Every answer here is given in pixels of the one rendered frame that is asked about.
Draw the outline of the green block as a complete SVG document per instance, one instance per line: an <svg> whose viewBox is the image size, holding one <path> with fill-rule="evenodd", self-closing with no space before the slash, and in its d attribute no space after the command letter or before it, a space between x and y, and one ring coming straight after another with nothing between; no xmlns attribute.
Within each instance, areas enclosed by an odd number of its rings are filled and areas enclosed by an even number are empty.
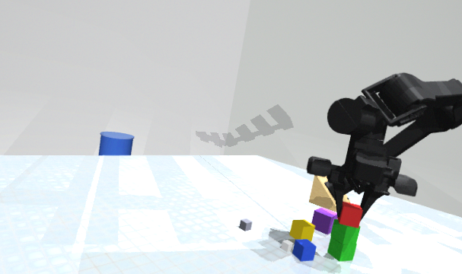
<svg viewBox="0 0 462 274"><path fill-rule="evenodd" d="M349 227L339 224L338 219L334 219L331 237L339 241L341 244L356 244L360 227Z"/></svg>
<svg viewBox="0 0 462 274"><path fill-rule="evenodd" d="M339 241L330 238L327 252L331 256L334 256L339 262L352 261L354 260L356 244L341 244Z"/></svg>

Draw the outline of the small white block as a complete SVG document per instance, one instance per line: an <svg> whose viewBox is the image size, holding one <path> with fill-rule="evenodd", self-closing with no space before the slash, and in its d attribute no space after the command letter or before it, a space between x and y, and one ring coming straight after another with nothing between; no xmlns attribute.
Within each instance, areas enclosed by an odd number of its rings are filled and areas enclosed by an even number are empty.
<svg viewBox="0 0 462 274"><path fill-rule="evenodd" d="M293 249L294 243L292 243L289 240L282 241L282 246L281 249L283 249L285 252L290 252Z"/></svg>

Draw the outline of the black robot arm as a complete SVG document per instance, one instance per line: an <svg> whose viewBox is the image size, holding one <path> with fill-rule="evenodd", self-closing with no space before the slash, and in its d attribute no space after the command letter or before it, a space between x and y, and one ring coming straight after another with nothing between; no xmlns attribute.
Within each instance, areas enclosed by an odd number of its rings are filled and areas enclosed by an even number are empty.
<svg viewBox="0 0 462 274"><path fill-rule="evenodd" d="M359 95L333 102L327 113L333 131L384 141L387 126L415 121L385 142L381 153L355 150L350 161L354 179L344 178L344 195L352 190L360 195L367 183L381 185L384 177L396 180L402 163L396 156L431 133L462 125L462 84L454 78L421 81L398 73L367 86L362 93L366 98Z"/></svg>

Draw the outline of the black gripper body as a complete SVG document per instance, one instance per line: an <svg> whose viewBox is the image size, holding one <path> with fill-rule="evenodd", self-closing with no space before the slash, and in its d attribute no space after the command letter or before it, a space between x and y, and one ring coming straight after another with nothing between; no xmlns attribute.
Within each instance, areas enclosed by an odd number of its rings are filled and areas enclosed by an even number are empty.
<svg viewBox="0 0 462 274"><path fill-rule="evenodd" d="M381 151L384 149L383 146L384 141L351 135L344 167L333 165L331 161L328 159L311 156L310 158L308 158L307 161L307 174L314 175L317 177L326 177L328 175L330 180L343 183L345 177L353 178L353 164L350 164L350 161L356 149L372 153L381 153ZM376 185L372 182L369 183L369 185L374 190L377 189L388 192L388 189L390 188L390 186L392 186L397 193L406 196L416 196L416 191L418 187L418 183L416 182L416 180L407 175L405 176L402 174L399 174L396 180L384 177L381 185Z"/></svg>

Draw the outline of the purple block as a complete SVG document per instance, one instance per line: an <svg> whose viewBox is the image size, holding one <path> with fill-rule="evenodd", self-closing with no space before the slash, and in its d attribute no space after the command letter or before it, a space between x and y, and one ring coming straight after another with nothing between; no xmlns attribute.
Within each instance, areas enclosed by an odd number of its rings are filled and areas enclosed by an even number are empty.
<svg viewBox="0 0 462 274"><path fill-rule="evenodd" d="M338 219L337 217L337 212L331 212L323 208L316 209L314 210L311 224L315 225L315 230L328 235L332 232L333 222L334 219Z"/></svg>

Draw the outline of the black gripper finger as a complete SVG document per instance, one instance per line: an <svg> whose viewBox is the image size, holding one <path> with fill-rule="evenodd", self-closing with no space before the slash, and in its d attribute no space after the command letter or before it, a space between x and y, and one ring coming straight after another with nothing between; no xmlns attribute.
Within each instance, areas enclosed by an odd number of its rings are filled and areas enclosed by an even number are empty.
<svg viewBox="0 0 462 274"><path fill-rule="evenodd" d="M389 195L390 193L387 191L377 190L377 189L374 190L369 185L369 183L367 183L365 187L364 195L362 197L362 202L360 205L362 209L361 220L364 218L368 210L372 207L372 205L377 201L378 198L382 196L389 196Z"/></svg>
<svg viewBox="0 0 462 274"><path fill-rule="evenodd" d="M343 196L344 196L344 190L346 187L346 183L343 181L343 183L330 180L330 178L327 175L327 179L329 183L332 183L333 185L333 190L335 194L335 200L336 200L336 211L337 211L337 216L340 217L341 211L343 208Z"/></svg>

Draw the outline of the blue block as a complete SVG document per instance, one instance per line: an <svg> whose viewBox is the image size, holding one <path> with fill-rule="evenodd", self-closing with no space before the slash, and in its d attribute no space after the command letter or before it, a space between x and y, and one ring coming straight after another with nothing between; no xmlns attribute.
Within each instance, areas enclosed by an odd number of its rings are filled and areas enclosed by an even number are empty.
<svg viewBox="0 0 462 274"><path fill-rule="evenodd" d="M300 261L314 261L317 246L313 245L308 239L295 240L293 254Z"/></svg>

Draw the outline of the red block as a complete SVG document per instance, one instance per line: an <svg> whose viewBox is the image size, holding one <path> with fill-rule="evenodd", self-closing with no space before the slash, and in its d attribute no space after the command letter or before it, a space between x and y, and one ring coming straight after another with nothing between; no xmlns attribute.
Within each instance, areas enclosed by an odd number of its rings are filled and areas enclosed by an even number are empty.
<svg viewBox="0 0 462 274"><path fill-rule="evenodd" d="M349 227L359 227L361 221L362 209L361 206L354 203L343 202L343 208L340 217L337 217L339 224Z"/></svg>

